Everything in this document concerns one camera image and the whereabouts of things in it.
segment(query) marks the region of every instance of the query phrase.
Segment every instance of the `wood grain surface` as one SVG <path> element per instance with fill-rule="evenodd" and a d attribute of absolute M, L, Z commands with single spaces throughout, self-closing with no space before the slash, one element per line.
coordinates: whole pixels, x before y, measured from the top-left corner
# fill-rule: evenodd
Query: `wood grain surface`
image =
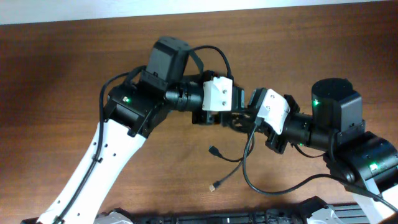
<path fill-rule="evenodd" d="M 0 27 L 0 223 L 37 217 L 61 192 L 84 155 L 98 122 L 98 95 L 109 78 L 145 65 L 158 37 L 211 44 L 227 55 L 246 90 L 272 88 L 311 113 L 311 86 L 348 78 L 363 97 L 367 129 L 398 146 L 398 5 L 395 2 L 256 9 L 171 16 L 21 24 Z M 219 55 L 198 53 L 224 72 Z M 189 61 L 186 74 L 196 73 Z M 343 186 L 315 180 L 280 197 L 264 197 L 239 171 L 215 192 L 208 186 L 234 164 L 210 155 L 210 145 L 240 157 L 245 136 L 219 126 L 194 126 L 174 112 L 131 158 L 101 212 L 213 212 L 268 208 L 317 195 L 352 202 Z M 258 135 L 248 159 L 251 181 L 282 190 L 328 173 L 322 159 L 288 147 L 278 155 Z M 319 152 L 305 149 L 309 154 Z"/>

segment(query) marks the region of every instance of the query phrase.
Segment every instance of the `robotic arm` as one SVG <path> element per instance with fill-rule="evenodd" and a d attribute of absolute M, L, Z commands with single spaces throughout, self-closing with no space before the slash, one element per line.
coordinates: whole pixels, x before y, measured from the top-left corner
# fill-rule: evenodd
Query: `robotic arm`
<path fill-rule="evenodd" d="M 203 71 L 195 54 L 202 48 L 223 56 L 226 77 Z M 198 75 L 183 76 L 189 56 L 198 66 Z M 139 73 L 136 83 L 133 79 Z M 323 159 L 331 175 L 357 186 L 345 188 L 354 193 L 370 219 L 375 217 L 373 223 L 393 211 L 362 196 L 358 187 L 398 206 L 397 150 L 385 139 L 364 131 L 361 96 L 348 80 L 331 78 L 314 84 L 313 116 L 299 113 L 290 95 L 265 88 L 255 90 L 245 108 L 244 90 L 234 84 L 228 61 L 219 49 L 192 49 L 173 37 L 161 37 L 155 43 L 147 66 L 118 77 L 126 78 L 109 92 L 105 106 L 104 91 L 112 80 L 101 91 L 100 122 L 86 154 L 61 194 L 35 222 L 93 223 L 127 161 L 172 110 L 190 111 L 192 123 L 202 125 L 230 126 L 233 114 L 246 114 L 248 125 L 253 126 L 251 136 L 256 131 L 268 136 L 266 146 L 276 153 L 283 154 L 288 142 L 325 151 Z M 245 168 L 246 159 L 242 162 Z"/>

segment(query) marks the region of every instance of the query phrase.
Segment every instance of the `cable plug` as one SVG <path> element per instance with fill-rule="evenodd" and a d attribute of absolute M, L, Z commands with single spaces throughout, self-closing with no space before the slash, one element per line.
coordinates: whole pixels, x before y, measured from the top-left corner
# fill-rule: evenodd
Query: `cable plug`
<path fill-rule="evenodd" d="M 213 192 L 213 191 L 215 191 L 220 185 L 221 185 L 221 182 L 220 182 L 220 181 L 216 181 L 216 182 L 214 182 L 213 184 L 211 184 L 211 185 L 209 186 L 209 190 L 210 190 L 211 192 Z"/>
<path fill-rule="evenodd" d="M 210 152 L 213 156 L 223 158 L 223 155 L 221 155 L 221 153 L 219 152 L 219 150 L 218 150 L 216 147 L 214 147 L 214 146 L 211 146 L 211 147 L 209 148 L 209 152 Z"/>

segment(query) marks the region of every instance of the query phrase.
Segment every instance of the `black cable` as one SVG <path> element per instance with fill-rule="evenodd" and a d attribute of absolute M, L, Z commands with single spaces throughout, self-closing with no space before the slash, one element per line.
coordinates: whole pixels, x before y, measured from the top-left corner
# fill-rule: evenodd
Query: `black cable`
<path fill-rule="evenodd" d="M 255 118 L 253 118 L 255 116 L 255 114 L 245 108 L 242 111 L 231 113 L 226 124 L 236 132 L 248 134 L 251 131 L 253 122 L 255 121 Z M 269 125 L 267 124 L 258 126 L 256 129 L 256 132 L 262 133 L 265 136 L 269 135 L 269 131 Z"/>
<path fill-rule="evenodd" d="M 332 162 L 336 162 L 335 159 L 335 135 L 338 133 L 337 129 L 334 129 L 332 134 L 329 136 L 329 156 Z"/>
<path fill-rule="evenodd" d="M 95 164 L 98 162 L 98 159 L 100 157 L 102 141 L 103 141 L 103 135 L 104 135 L 104 93 L 105 93 L 106 87 L 111 82 L 117 80 L 118 78 L 125 77 L 127 75 L 132 75 L 132 74 L 135 77 L 136 75 L 139 74 L 139 72 L 142 69 L 145 69 L 145 68 L 146 68 L 146 66 L 140 66 L 140 67 L 135 68 L 131 72 L 126 72 L 126 73 L 123 73 L 123 74 L 120 74 L 120 75 L 116 75 L 115 77 L 109 79 L 102 86 L 102 89 L 101 89 L 101 91 L 99 93 L 99 134 L 98 134 L 97 150 L 96 150 L 95 155 L 93 157 L 93 161 L 91 162 L 91 164 L 90 164 L 85 176 L 83 177 L 83 179 L 81 180 L 78 188 L 76 189 L 76 192 L 73 194 L 72 198 L 70 199 L 70 201 L 67 204 L 67 206 L 63 209 L 62 213 L 57 218 L 55 218 L 53 224 L 58 224 L 59 222 L 62 222 L 63 218 L 68 213 L 68 211 L 72 207 L 73 203 L 75 203 L 77 197 L 79 196 L 81 190 L 83 189 L 84 185 L 86 184 L 90 174 L 92 173 L 92 171 L 93 171 L 93 169 L 95 167 Z"/>
<path fill-rule="evenodd" d="M 292 144 L 292 146 L 293 146 L 294 148 L 296 148 L 296 150 L 297 150 L 301 155 L 303 155 L 303 156 L 305 156 L 305 157 L 307 157 L 307 158 L 314 159 L 314 158 L 318 158 L 318 157 L 322 157 L 322 156 L 323 156 L 323 154 L 320 154 L 319 156 L 310 156 L 310 155 L 306 154 L 305 152 L 303 152 L 303 151 L 301 150 L 301 148 L 299 148 L 299 146 L 298 146 L 297 144 Z"/>
<path fill-rule="evenodd" d="M 211 46 L 211 45 L 203 45 L 203 46 L 199 46 L 199 47 L 194 47 L 192 48 L 193 51 L 196 50 L 201 50 L 201 49 L 213 49 L 216 50 L 223 58 L 225 66 L 226 66 L 226 76 L 230 79 L 233 79 L 232 77 L 232 73 L 231 73 L 231 67 L 229 66 L 229 62 L 228 59 L 226 58 L 224 52 L 222 50 L 220 50 L 218 47 L 215 46 Z"/>
<path fill-rule="evenodd" d="M 254 137 L 253 137 L 252 143 L 251 143 L 251 147 L 250 147 L 250 150 L 249 150 L 249 153 L 248 153 L 248 156 L 250 155 L 250 153 L 251 153 L 251 152 L 253 151 L 253 149 L 254 149 L 254 141 L 255 141 L 255 139 L 254 139 Z M 214 156 L 217 156 L 217 157 L 219 157 L 219 158 L 221 158 L 221 159 L 223 159 L 223 160 L 225 160 L 225 161 L 228 161 L 228 162 L 241 162 L 241 161 L 243 160 L 243 157 L 240 157 L 239 159 L 228 159 L 228 158 L 224 157 L 224 156 L 218 151 L 218 149 L 217 149 L 217 152 L 216 152 L 216 153 L 211 152 L 210 150 L 209 150 L 209 152 L 212 153 Z"/>
<path fill-rule="evenodd" d="M 255 143 L 255 139 L 252 138 L 251 139 L 251 146 L 250 146 L 250 151 L 248 153 L 248 156 L 250 155 L 251 151 L 254 149 L 254 143 Z M 213 184 L 211 184 L 209 186 L 209 189 L 211 192 L 215 191 L 224 181 L 226 181 L 228 178 L 230 178 L 234 173 L 236 173 L 236 171 L 238 171 L 238 169 L 242 166 L 242 161 L 240 161 L 240 163 L 225 177 L 223 177 L 221 180 L 218 180 L 216 182 L 214 182 Z"/>
<path fill-rule="evenodd" d="M 266 191 L 263 191 L 263 190 L 258 189 L 257 187 L 255 187 L 255 186 L 250 182 L 249 177 L 248 177 L 248 174 L 247 174 L 247 172 L 246 172 L 246 159 L 248 158 L 249 143 L 250 143 L 250 139 L 254 136 L 254 133 L 256 132 L 256 128 L 257 128 L 257 125 L 254 125 L 252 131 L 250 132 L 249 139 L 248 139 L 248 141 L 247 141 L 247 143 L 246 143 L 246 146 L 245 146 L 244 152 L 243 152 L 243 161 L 242 161 L 242 165 L 243 165 L 243 176 L 244 176 L 244 179 L 245 179 L 246 183 L 248 183 L 248 185 L 249 185 L 253 190 L 255 190 L 257 193 L 263 194 L 263 195 L 265 195 L 265 196 L 278 196 L 278 195 L 283 195 L 283 194 L 292 192 L 292 191 L 294 191 L 294 190 L 300 188 L 301 186 L 305 185 L 306 183 L 310 182 L 311 180 L 314 180 L 314 179 L 322 178 L 322 177 L 323 177 L 323 178 L 329 178 L 329 179 L 332 179 L 332 180 L 336 180 L 336 181 L 340 182 L 341 184 L 343 184 L 343 185 L 345 185 L 345 186 L 351 187 L 353 190 L 355 190 L 355 193 L 356 193 L 356 194 L 359 194 L 359 195 L 362 195 L 362 196 L 365 196 L 365 197 L 369 197 L 369 198 L 373 198 L 373 200 L 383 203 L 385 206 L 389 207 L 391 210 L 393 210 L 394 212 L 397 212 L 397 213 L 398 213 L 398 209 L 396 209 L 393 205 L 391 205 L 389 202 L 385 201 L 385 200 L 384 200 L 383 198 L 381 198 L 380 196 L 378 196 L 378 195 L 376 195 L 376 194 L 374 194 L 374 193 L 372 193 L 372 192 L 370 192 L 370 191 L 368 191 L 368 190 L 366 190 L 366 189 L 363 189 L 363 188 L 361 188 L 361 187 L 358 187 L 357 185 L 354 185 L 354 184 L 348 182 L 347 180 L 343 180 L 343 179 L 341 179 L 341 178 L 334 177 L 334 176 L 332 176 L 332 175 L 330 175 L 330 174 L 316 174 L 316 175 L 312 175 L 312 176 L 310 176 L 309 178 L 303 180 L 301 183 L 299 183 L 299 184 L 297 184 L 297 185 L 295 185 L 295 186 L 293 186 L 293 187 L 291 187 L 291 188 L 289 188 L 289 189 L 281 190 L 281 191 L 278 191 L 278 192 L 266 192 Z"/>

